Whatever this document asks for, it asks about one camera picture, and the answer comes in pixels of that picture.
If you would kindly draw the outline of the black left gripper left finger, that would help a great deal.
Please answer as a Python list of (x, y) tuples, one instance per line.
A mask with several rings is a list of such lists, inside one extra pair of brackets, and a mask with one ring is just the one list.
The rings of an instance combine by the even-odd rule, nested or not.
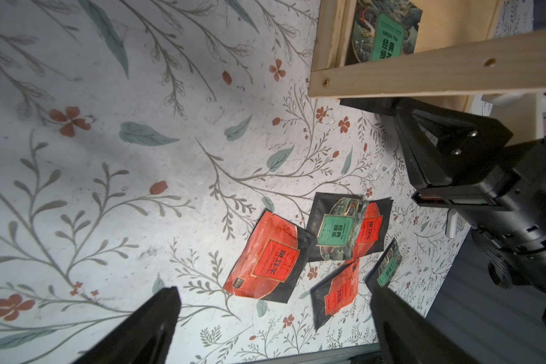
[(160, 289), (75, 362), (165, 363), (180, 309), (178, 289)]

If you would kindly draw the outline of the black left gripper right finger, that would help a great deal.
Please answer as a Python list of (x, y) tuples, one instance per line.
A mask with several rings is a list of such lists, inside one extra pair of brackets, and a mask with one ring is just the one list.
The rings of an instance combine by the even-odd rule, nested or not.
[(375, 288), (370, 306), (385, 363), (477, 364), (392, 290)]

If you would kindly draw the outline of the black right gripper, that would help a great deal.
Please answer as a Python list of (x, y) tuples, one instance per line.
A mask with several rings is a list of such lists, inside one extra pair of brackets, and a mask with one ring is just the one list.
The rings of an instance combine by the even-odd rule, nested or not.
[(499, 120), (410, 98), (394, 123), (413, 200), (456, 210), (512, 285), (546, 291), (546, 137), (508, 147)]

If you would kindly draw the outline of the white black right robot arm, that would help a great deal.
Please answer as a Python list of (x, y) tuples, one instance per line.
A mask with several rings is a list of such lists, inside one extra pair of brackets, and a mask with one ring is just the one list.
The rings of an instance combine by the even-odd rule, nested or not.
[(391, 115), (413, 201), (457, 211), (496, 285), (546, 294), (546, 137), (514, 145), (497, 119), (411, 98), (396, 98)]

